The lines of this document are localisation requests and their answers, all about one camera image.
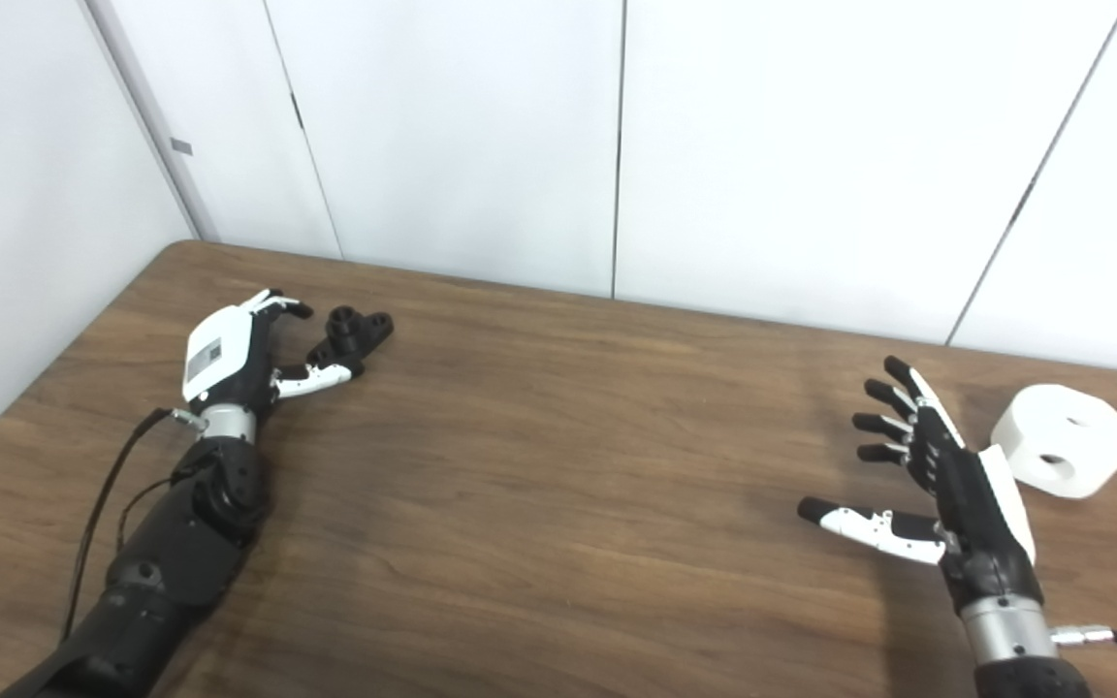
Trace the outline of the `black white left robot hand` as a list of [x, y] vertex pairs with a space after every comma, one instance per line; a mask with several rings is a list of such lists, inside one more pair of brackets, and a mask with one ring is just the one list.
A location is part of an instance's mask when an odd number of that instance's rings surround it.
[[271, 357], [271, 332], [281, 315], [307, 319], [306, 303], [262, 290], [249, 300], [209, 314], [187, 341], [182, 396], [192, 414], [216, 405], [236, 405], [262, 417], [276, 402], [324, 392], [363, 375], [359, 352], [325, 348], [318, 358], [278, 365]]

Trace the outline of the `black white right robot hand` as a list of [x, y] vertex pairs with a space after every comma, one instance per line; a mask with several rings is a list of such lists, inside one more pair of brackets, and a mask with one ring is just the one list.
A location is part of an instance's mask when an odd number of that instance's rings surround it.
[[844, 539], [941, 568], [956, 613], [983, 599], [1046, 601], [1035, 543], [1009, 467], [975, 452], [916, 367], [884, 358], [890, 380], [865, 380], [865, 393], [891, 414], [856, 412], [852, 427], [880, 437], [857, 447], [865, 463], [890, 463], [934, 499], [935, 514], [877, 511], [865, 505], [804, 496], [795, 513]]

